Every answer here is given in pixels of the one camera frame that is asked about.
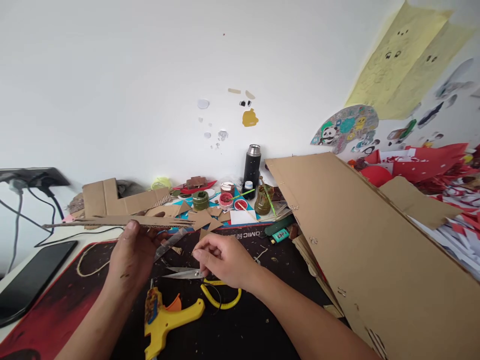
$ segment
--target panda sticker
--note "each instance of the panda sticker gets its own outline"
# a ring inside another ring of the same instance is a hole
[[[339,136],[337,135],[339,132],[338,127],[326,127],[323,130],[321,135],[320,144],[330,145],[335,139]]]

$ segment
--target drawing on yellow paper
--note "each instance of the drawing on yellow paper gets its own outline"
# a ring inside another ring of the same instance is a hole
[[[345,106],[373,106],[381,120],[407,118],[473,34],[450,24],[451,15],[451,11],[418,8],[405,2]]]

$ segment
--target paint brush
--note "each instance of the paint brush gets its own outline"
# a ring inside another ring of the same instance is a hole
[[[245,191],[244,193],[242,193],[242,194],[240,194],[240,195],[238,195],[238,196],[232,197],[231,199],[232,199],[232,200],[238,199],[239,197],[241,197],[241,196],[243,196],[243,195],[250,194],[252,191],[255,191],[255,189]]]
[[[270,207],[271,207],[271,210],[273,211],[273,215],[277,216],[277,214],[275,213],[274,205],[272,204],[272,200],[270,199],[269,190],[267,189],[267,187],[265,185],[264,177],[260,176],[259,179],[260,179],[261,183],[263,184],[263,190],[265,190],[266,198],[268,199],[268,202],[270,203]]]

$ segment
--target power plug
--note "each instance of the power plug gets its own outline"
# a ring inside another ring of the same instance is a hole
[[[23,189],[25,189],[26,187],[27,182],[22,179],[13,178],[8,182],[8,188],[17,195],[23,195]]]

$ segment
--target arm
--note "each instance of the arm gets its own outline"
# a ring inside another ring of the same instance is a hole
[[[261,267],[234,237],[205,236],[193,250],[204,275],[212,271],[242,288],[275,315],[303,360],[376,359],[377,354],[328,311]]]
[[[128,223],[111,253],[100,295],[56,360],[110,358],[132,306],[150,276],[155,251],[167,236],[165,232],[158,234],[161,230],[164,229],[140,228],[137,221]]]

